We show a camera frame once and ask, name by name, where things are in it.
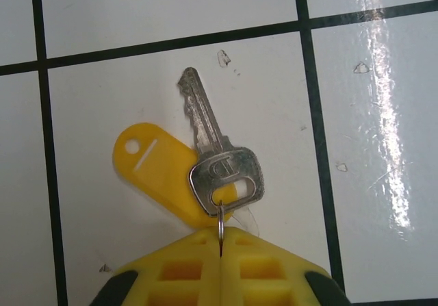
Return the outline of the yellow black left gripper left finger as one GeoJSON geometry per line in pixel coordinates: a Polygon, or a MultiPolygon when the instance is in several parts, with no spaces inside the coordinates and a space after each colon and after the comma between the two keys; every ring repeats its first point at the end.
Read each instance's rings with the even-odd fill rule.
{"type": "Polygon", "coordinates": [[[114,272],[91,305],[219,305],[214,229],[202,229],[114,272]]]}

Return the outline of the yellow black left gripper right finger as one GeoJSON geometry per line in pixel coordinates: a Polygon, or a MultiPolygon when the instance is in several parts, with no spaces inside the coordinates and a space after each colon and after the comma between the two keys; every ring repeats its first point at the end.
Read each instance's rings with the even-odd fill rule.
{"type": "Polygon", "coordinates": [[[224,230],[221,305],[347,305],[319,265],[235,227],[224,230]]]}

